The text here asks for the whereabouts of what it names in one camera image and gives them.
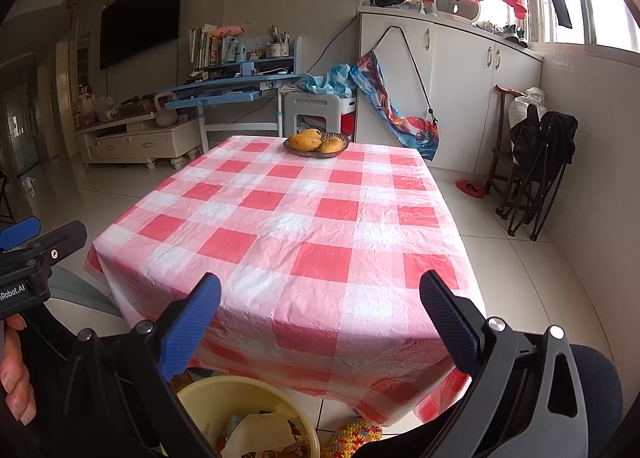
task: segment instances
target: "doorway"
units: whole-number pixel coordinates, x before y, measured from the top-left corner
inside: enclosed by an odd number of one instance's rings
[[[34,142],[35,126],[33,109],[27,99],[27,87],[18,88],[4,94],[4,108],[9,129],[9,138],[14,151],[18,175],[28,171],[38,163]]]

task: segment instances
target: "colorful knitted mat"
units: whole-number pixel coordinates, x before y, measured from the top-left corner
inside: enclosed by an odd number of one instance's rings
[[[320,458],[351,458],[364,444],[377,442],[382,438],[382,427],[370,424],[357,416],[336,431],[331,440],[322,448]]]

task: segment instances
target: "finger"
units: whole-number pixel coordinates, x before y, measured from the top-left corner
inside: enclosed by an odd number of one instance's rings
[[[36,397],[33,393],[33,387],[29,384],[29,403],[27,409],[24,410],[20,422],[27,425],[36,416]]]
[[[14,330],[18,330],[18,332],[20,330],[24,330],[27,327],[27,323],[24,321],[22,316],[20,314],[18,314],[18,313],[12,315],[11,317],[7,317],[4,320],[4,322],[10,328],[13,328]]]
[[[4,330],[4,356],[0,361],[0,382],[7,393],[14,390],[26,368],[22,364],[20,337],[11,328]]]
[[[24,368],[22,377],[15,385],[14,390],[6,396],[6,404],[9,406],[16,420],[20,420],[29,405],[30,396],[29,372]]]

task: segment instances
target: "tablecloth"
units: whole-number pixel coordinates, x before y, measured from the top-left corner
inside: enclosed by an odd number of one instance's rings
[[[484,312],[431,173],[400,147],[311,159],[282,139],[231,137],[111,225],[85,268],[130,325],[215,273],[222,303],[191,365],[334,398],[381,425],[420,402],[436,416],[465,383],[420,303],[422,273]]]

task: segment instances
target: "television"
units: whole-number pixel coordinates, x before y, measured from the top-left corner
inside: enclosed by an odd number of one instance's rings
[[[100,69],[179,35],[180,0],[117,0],[102,11]]]

